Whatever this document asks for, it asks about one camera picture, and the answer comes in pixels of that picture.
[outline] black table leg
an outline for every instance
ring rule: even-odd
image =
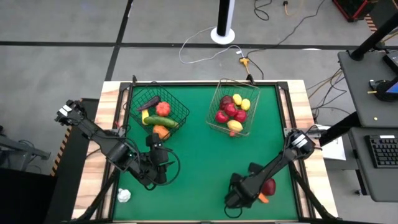
[[[321,135],[319,143],[321,146],[328,144],[334,139],[347,133],[352,127],[360,127],[359,118],[356,112],[348,115],[346,118],[342,119],[339,123],[330,127],[325,133]]]

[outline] black keyboard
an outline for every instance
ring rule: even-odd
[[[365,136],[375,168],[398,168],[398,138]]]

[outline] wire basket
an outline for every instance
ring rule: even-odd
[[[251,105],[249,110],[247,111],[248,116],[246,120],[242,123],[243,130],[241,132],[233,132],[235,133],[235,136],[247,136],[250,134],[251,125],[254,119],[254,113],[256,112],[257,103],[260,97],[260,89],[256,86],[237,82],[227,78],[222,78],[218,83],[217,89],[211,101],[209,113],[206,118],[206,123],[208,123],[213,129],[229,134],[232,130],[228,129],[226,123],[222,124],[217,122],[215,117],[217,111],[220,110],[220,101],[222,97],[226,95],[233,96],[236,93],[241,95],[242,99],[248,99]]]
[[[164,87],[160,86],[157,82],[152,82],[147,85],[144,89],[134,94],[132,97],[132,104],[130,106],[130,115],[141,127],[148,133],[152,134],[154,125],[144,125],[142,123],[142,115],[137,109],[147,103],[154,96],[160,96],[161,102],[167,102],[170,104],[170,114],[166,118],[170,118],[178,123],[175,128],[167,128],[169,130],[168,135],[163,141],[170,139],[170,137],[180,129],[186,122],[187,116],[189,115],[189,110],[184,106],[176,97],[174,97],[170,92],[168,92]],[[156,115],[156,108],[150,107],[148,109],[149,116]]]

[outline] green mat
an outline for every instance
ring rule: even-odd
[[[143,87],[134,87],[134,92]],[[274,86],[261,89],[256,115],[249,136],[231,138],[205,123],[216,86],[166,86],[189,110],[186,124],[165,146],[181,160],[181,172],[175,182],[147,191],[128,172],[122,174],[119,188],[128,189],[131,199],[116,202],[114,220],[230,220],[224,214],[224,196],[233,172],[248,173],[250,162],[265,165],[282,149],[282,123]],[[140,151],[147,133],[131,118],[127,135],[137,142]],[[170,180],[177,165],[169,167]],[[287,167],[274,176],[276,193],[269,203],[254,202],[243,209],[238,220],[296,220],[294,193]],[[228,210],[231,216],[238,210]]]

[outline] gray floor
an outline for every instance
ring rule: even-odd
[[[275,44],[299,20],[313,14],[317,3],[306,3],[293,17],[284,14],[282,1],[265,10],[271,20],[264,22],[252,13],[253,1],[237,0],[233,29],[236,43]],[[127,0],[0,1],[0,41],[114,42]],[[199,30],[216,24],[217,1],[135,0],[123,42],[183,42]],[[289,3],[294,11],[297,2]],[[364,21],[347,23],[331,1],[325,1],[316,18],[306,20],[285,44],[358,45],[370,31]],[[192,42],[209,43],[209,33]],[[48,161],[34,160],[48,174],[65,133],[53,121],[67,99],[98,98],[108,69],[112,48],[90,47],[12,47],[0,46],[0,124],[15,140],[27,139],[51,152]],[[184,60],[210,57],[219,49],[185,49]],[[339,68],[337,51],[265,50],[251,54],[264,71],[265,79],[303,79],[307,86],[332,76]],[[239,56],[231,49],[215,59],[184,65],[178,49],[122,48],[112,80],[217,80],[245,78]],[[260,79],[259,71],[251,73]],[[347,90],[344,81],[337,85]],[[316,106],[326,93],[322,88],[311,99]],[[338,94],[333,90],[328,99]],[[354,111],[349,93],[328,106]],[[346,115],[322,109],[318,121],[334,124]],[[28,171],[38,172],[30,166]],[[338,212],[348,220],[396,223],[394,203],[376,203],[369,197],[352,194],[358,181],[350,171],[329,171]]]

